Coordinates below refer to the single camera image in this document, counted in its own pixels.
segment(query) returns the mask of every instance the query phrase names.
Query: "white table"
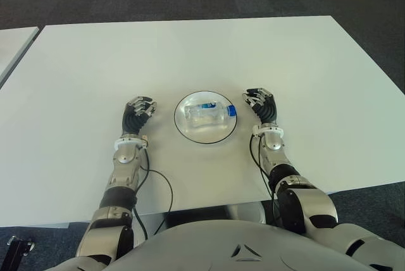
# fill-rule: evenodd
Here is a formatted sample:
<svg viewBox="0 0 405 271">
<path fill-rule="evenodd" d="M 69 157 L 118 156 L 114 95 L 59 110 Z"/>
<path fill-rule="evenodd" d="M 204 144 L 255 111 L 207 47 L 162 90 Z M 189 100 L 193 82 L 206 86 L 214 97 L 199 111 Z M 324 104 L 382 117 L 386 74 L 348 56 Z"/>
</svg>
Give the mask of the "white table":
<svg viewBox="0 0 405 271">
<path fill-rule="evenodd" d="M 38 31 L 38 27 L 0 30 L 0 87 Z"/>
<path fill-rule="evenodd" d="M 324 191 L 405 180 L 405 97 L 330 16 L 53 25 L 0 92 L 0 225 L 89 220 L 137 95 L 158 102 L 141 134 L 174 210 L 268 199 L 248 150 L 250 87 L 274 93 L 291 162 Z M 175 127 L 177 103 L 198 90 L 236 105 L 222 142 Z M 169 200 L 152 173 L 138 208 L 166 211 Z"/>
</svg>

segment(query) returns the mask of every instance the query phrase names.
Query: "plate rim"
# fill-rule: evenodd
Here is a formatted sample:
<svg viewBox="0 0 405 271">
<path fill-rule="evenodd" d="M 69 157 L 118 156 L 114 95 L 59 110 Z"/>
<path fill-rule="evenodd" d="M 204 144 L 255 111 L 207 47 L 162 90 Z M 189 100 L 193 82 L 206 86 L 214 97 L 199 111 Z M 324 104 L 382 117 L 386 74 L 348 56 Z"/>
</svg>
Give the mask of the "plate rim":
<svg viewBox="0 0 405 271">
<path fill-rule="evenodd" d="M 213 92 L 213 93 L 215 93 L 215 94 L 218 94 L 218 95 L 224 97 L 226 100 L 228 100 L 228 102 L 229 102 L 231 105 L 233 105 L 233 103 L 231 102 L 231 100 L 229 100 L 226 96 L 224 96 L 223 94 L 220 94 L 219 92 L 215 92 L 215 91 L 195 91 L 195 92 L 191 92 L 190 94 L 188 94 L 188 95 L 184 96 L 182 99 L 180 99 L 180 101 L 177 103 L 177 105 L 176 105 L 176 107 L 175 107 L 175 111 L 173 112 L 173 120 L 174 120 L 174 122 L 175 122 L 176 129 L 177 129 L 177 130 L 180 132 L 180 134 L 182 134 L 185 138 L 187 138 L 188 140 L 190 140 L 190 141 L 192 141 L 192 142 L 195 142 L 195 143 L 199 143 L 199 144 L 214 144 L 214 143 L 221 142 L 222 140 L 228 138 L 228 137 L 234 132 L 234 130 L 236 129 L 236 126 L 237 126 L 237 124 L 238 124 L 238 114 L 237 114 L 237 112 L 236 112 L 236 116 L 235 116 L 235 117 L 236 117 L 236 118 L 235 118 L 235 125 L 234 125 L 233 129 L 230 131 L 230 133 L 229 133 L 228 135 L 226 135 L 224 138 L 222 138 L 222 139 L 220 139 L 220 140 L 218 140 L 218 141 L 214 141 L 214 142 L 199 142 L 199 141 L 195 141 L 195 140 L 193 140 L 193 139 L 191 139 L 191 138 L 188 138 L 186 135 L 184 135 L 184 134 L 182 133 L 182 131 L 181 131 L 181 130 L 178 128 L 178 126 L 177 126 L 177 123 L 176 123 L 176 111 L 177 111 L 177 108 L 178 108 L 179 104 L 180 104 L 185 98 L 187 98 L 188 96 L 193 95 L 193 94 L 196 94 L 196 93 L 198 93 L 198 92 Z"/>
</svg>

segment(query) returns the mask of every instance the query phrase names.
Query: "robotic finger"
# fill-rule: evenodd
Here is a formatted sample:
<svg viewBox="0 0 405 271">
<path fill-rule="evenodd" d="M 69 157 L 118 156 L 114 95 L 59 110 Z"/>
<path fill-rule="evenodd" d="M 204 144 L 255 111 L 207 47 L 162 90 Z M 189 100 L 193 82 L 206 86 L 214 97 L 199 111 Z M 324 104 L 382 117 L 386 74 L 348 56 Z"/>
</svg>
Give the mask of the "robotic finger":
<svg viewBox="0 0 405 271">
<path fill-rule="evenodd" d="M 122 116 L 122 134 L 138 135 L 156 107 L 157 103 L 149 97 L 138 96 L 130 100 Z"/>
<path fill-rule="evenodd" d="M 242 97 L 259 116 L 262 124 L 276 122 L 277 109 L 271 92 L 263 88 L 248 89 Z"/>
</svg>

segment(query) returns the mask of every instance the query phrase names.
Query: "gray carpet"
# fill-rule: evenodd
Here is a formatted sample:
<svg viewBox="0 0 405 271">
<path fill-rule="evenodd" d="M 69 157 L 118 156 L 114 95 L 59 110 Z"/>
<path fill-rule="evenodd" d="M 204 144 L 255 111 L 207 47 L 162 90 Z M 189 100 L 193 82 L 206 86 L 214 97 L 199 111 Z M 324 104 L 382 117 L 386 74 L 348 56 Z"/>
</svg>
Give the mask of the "gray carpet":
<svg viewBox="0 0 405 271">
<path fill-rule="evenodd" d="M 0 0 L 0 28 L 303 15 L 332 15 L 405 91 L 405 0 Z M 404 194 L 405 183 L 400 183 L 331 197 L 340 222 L 362 225 L 405 246 Z M 84 229 L 84 224 L 69 229 L 0 229 L 0 260 L 10 235 L 31 236 L 37 248 L 24 258 L 20 270 L 43 270 L 74 255 Z"/>
</svg>

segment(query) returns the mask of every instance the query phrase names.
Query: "bottle label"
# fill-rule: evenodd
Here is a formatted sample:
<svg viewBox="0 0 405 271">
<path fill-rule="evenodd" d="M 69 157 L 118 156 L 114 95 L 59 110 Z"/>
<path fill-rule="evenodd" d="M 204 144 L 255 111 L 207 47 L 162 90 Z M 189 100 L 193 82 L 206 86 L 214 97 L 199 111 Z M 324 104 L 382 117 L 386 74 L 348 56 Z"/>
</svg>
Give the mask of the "bottle label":
<svg viewBox="0 0 405 271">
<path fill-rule="evenodd" d="M 204 103 L 204 104 L 200 104 L 201 108 L 214 108 L 216 106 L 215 102 L 211 102 L 211 103 Z"/>
</svg>

